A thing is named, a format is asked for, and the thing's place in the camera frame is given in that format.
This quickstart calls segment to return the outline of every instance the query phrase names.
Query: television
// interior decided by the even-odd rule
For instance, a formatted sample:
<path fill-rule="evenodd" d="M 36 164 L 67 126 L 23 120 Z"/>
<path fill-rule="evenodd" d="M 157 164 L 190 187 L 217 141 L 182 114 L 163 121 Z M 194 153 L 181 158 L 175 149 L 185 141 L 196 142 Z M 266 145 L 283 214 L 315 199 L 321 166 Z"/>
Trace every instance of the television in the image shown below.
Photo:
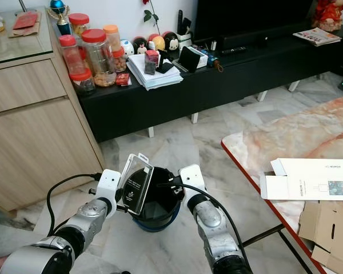
<path fill-rule="evenodd" d="M 313 0 L 198 0 L 194 40 L 257 33 L 307 21 L 312 3 Z"/>

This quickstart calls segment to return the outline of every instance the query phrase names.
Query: red packet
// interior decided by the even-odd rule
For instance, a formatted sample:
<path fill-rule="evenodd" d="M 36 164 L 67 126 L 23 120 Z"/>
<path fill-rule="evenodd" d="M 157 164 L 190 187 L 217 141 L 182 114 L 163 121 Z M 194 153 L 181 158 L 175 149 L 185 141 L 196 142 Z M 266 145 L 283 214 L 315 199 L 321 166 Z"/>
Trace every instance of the red packet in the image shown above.
<path fill-rule="evenodd" d="M 117 75 L 117 78 L 115 80 L 115 84 L 117 84 L 119 86 L 127 86 L 129 78 L 130 78 L 129 73 L 120 73 Z"/>
<path fill-rule="evenodd" d="M 15 22 L 13 30 L 22 29 L 24 27 L 34 26 L 37 20 L 38 14 L 33 11 L 28 11 L 27 13 L 21 13 Z"/>

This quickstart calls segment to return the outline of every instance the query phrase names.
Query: red table edge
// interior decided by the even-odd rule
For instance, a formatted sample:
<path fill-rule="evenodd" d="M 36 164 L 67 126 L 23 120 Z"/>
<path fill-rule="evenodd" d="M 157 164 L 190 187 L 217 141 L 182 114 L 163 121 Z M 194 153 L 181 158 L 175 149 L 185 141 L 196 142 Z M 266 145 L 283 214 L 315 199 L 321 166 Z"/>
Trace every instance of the red table edge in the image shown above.
<path fill-rule="evenodd" d="M 225 146 L 224 140 L 221 140 L 221 146 L 226 151 L 226 153 L 230 156 L 231 160 L 238 166 L 238 168 L 241 170 L 241 172 L 245 175 L 245 177 L 248 179 L 248 181 L 252 184 L 252 186 L 258 191 L 258 193 L 261 193 L 260 187 L 254 182 L 254 180 L 250 177 L 250 175 L 246 172 L 246 170 L 239 164 L 238 160 L 232 155 L 232 153 L 229 151 L 229 149 Z M 321 274 L 327 274 L 327 272 L 323 269 L 321 264 L 318 261 L 315 261 L 311 258 L 312 253 L 309 251 L 309 249 L 306 247 L 304 242 L 301 241 L 301 239 L 298 237 L 296 232 L 293 231 L 291 226 L 286 222 L 286 220 L 282 217 L 282 215 L 279 213 L 279 211 L 274 207 L 272 202 L 270 200 L 263 199 L 267 205 L 270 207 L 270 209 L 276 214 L 276 216 L 279 218 L 279 220 L 282 222 L 282 224 L 285 226 L 285 228 L 290 232 L 292 237 L 295 239 L 297 244 L 304 250 L 306 255 L 309 257 L 309 259 L 313 262 L 315 267 L 319 270 Z"/>

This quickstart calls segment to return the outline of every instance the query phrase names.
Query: cabinet drawer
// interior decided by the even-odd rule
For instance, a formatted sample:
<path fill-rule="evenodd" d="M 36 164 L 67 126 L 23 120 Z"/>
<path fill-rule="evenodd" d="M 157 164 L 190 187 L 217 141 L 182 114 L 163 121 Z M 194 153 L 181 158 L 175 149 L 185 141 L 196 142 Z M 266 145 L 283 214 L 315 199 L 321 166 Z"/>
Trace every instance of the cabinet drawer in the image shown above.
<path fill-rule="evenodd" d="M 0 207 L 7 211 L 45 199 L 57 182 L 102 168 L 68 99 L 0 116 Z M 59 187 L 68 190 L 90 178 Z"/>
<path fill-rule="evenodd" d="M 0 70 L 0 111 L 64 95 L 50 60 Z"/>

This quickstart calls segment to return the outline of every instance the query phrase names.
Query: marble floor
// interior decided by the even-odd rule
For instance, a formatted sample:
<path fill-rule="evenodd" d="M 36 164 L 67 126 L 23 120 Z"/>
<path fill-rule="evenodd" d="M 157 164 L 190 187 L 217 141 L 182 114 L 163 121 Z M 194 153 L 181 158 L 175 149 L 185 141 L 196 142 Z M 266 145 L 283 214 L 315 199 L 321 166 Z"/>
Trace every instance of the marble floor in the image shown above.
<path fill-rule="evenodd" d="M 197 124 L 184 117 L 157 125 L 154 138 L 143 130 L 103 142 L 100 146 L 107 168 L 122 170 L 128 155 L 138 152 L 148 156 L 152 165 L 166 167 L 174 174 L 184 166 L 199 164 L 208 191 L 230 212 L 243 241 L 247 240 L 280 222 L 222 149 L 221 139 L 251 125 L 341 97 L 343 91 L 336 87 L 341 79 L 328 72 L 321 79 L 302 80 L 295 92 L 286 87 L 269 90 L 263 102 L 249 96 L 202 111 Z M 87 191 L 95 186 L 96 182 L 91 182 L 53 197 L 56 223 L 91 200 L 93 196 Z M 44 202 L 19 210 L 14 219 L 0 213 L 0 256 L 38 241 L 48 229 L 49 213 Z M 285 234 L 313 273 L 318 273 L 290 235 L 286 231 Z M 246 253 L 254 273 L 306 273 L 278 235 L 248 246 Z M 211 273 L 196 224 L 184 208 L 173 224 L 158 233 L 142 231 L 130 215 L 117 212 L 105 221 L 71 273 L 110 274 L 120 269 L 132 274 Z"/>

